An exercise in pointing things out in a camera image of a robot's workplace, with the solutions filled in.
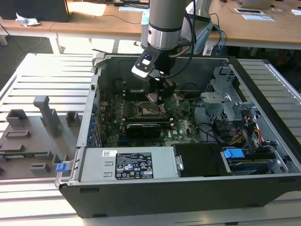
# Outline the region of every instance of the slotted metal surface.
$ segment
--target slotted metal surface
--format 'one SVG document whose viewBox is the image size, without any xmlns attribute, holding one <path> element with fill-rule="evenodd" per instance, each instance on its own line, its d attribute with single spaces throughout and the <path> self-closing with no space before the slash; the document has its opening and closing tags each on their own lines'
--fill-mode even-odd
<svg viewBox="0 0 301 226">
<path fill-rule="evenodd" d="M 49 96 L 50 108 L 59 115 L 67 111 L 83 114 L 90 87 L 92 55 L 28 54 L 20 64 L 6 92 L 0 96 L 0 132 L 8 123 L 11 109 L 23 109 L 28 116 L 41 115 L 32 103 L 37 95 Z"/>
<path fill-rule="evenodd" d="M 12 108 L 21 107 L 25 109 L 27 115 L 40 115 L 32 105 L 36 95 L 48 95 L 50 106 L 55 107 L 58 114 L 64 114 L 68 110 L 77 110 L 83 113 L 85 98 L 88 95 L 88 80 L 92 76 L 90 73 L 91 60 L 91 55 L 28 55 L 0 92 L 0 120 L 2 121 L 0 122 L 0 131 L 6 129 L 8 123 L 5 117 Z M 262 62 L 242 60 L 241 63 L 256 82 L 267 81 L 275 77 L 269 70 L 266 70 L 266 66 Z M 265 82 L 259 85 L 271 103 L 277 105 L 283 102 L 285 105 L 298 105 L 294 102 L 292 94 L 287 92 L 287 88 L 274 84 L 267 85 Z M 290 129 L 300 128 L 301 121 L 296 120 L 300 118 L 298 111 L 278 111 L 278 113 Z M 147 204 L 147 198 L 149 197 L 146 195 L 143 201 L 145 204 Z M 262 208 L 81 219 L 77 217 L 74 209 L 54 186 L 54 178 L 36 178 L 18 182 L 0 181 L 0 225 L 192 226 L 239 222 L 239 225 L 296 226 L 301 225 L 300 200 L 300 192 L 290 192 Z"/>
<path fill-rule="evenodd" d="M 239 62 L 301 143 L 301 97 L 299 93 L 271 64 L 265 64 L 262 60 L 240 59 Z M 247 101 L 252 101 L 243 86 L 240 86 L 240 89 Z"/>
</svg>

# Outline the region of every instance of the blue drive latch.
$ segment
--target blue drive latch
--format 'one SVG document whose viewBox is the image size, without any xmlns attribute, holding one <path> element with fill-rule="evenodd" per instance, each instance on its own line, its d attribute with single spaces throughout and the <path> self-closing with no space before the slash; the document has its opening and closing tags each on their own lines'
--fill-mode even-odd
<svg viewBox="0 0 301 226">
<path fill-rule="evenodd" d="M 244 152 L 240 149 L 240 148 L 227 148 L 224 151 L 224 155 L 226 157 L 226 159 L 228 158 L 244 158 Z"/>
<path fill-rule="evenodd" d="M 69 163 L 59 163 L 56 166 L 57 172 L 68 172 Z"/>
</svg>

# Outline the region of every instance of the yellow wire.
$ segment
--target yellow wire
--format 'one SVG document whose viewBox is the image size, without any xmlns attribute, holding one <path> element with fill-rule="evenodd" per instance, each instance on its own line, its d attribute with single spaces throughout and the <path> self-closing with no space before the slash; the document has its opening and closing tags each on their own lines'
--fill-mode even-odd
<svg viewBox="0 0 301 226">
<path fill-rule="evenodd" d="M 243 138 L 245 138 L 244 136 L 241 136 L 240 138 L 238 138 L 237 140 L 233 141 L 232 143 L 230 143 L 229 145 L 233 145 L 238 143 L 239 141 L 241 141 Z"/>
<path fill-rule="evenodd" d="M 256 132 L 256 133 L 257 133 L 257 135 L 258 135 L 258 142 L 259 142 L 259 139 L 260 139 L 260 133 L 259 133 L 259 131 L 258 131 L 258 130 L 256 130 L 256 129 L 254 129 L 254 132 Z"/>
</svg>

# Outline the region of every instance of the motherboard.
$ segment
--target motherboard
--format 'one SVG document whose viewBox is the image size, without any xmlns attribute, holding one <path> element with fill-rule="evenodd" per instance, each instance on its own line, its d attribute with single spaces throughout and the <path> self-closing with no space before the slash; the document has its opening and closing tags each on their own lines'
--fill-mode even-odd
<svg viewBox="0 0 301 226">
<path fill-rule="evenodd" d="M 174 93 L 152 105 L 135 93 L 100 96 L 98 116 L 103 147 L 171 146 L 200 142 L 192 112 L 196 98 Z"/>
</svg>

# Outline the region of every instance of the power supply label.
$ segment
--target power supply label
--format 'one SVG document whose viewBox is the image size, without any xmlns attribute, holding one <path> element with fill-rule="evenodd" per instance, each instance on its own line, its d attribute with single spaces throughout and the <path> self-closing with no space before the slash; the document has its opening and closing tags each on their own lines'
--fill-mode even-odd
<svg viewBox="0 0 301 226">
<path fill-rule="evenodd" d="M 151 153 L 117 153 L 117 180 L 154 178 Z"/>
</svg>

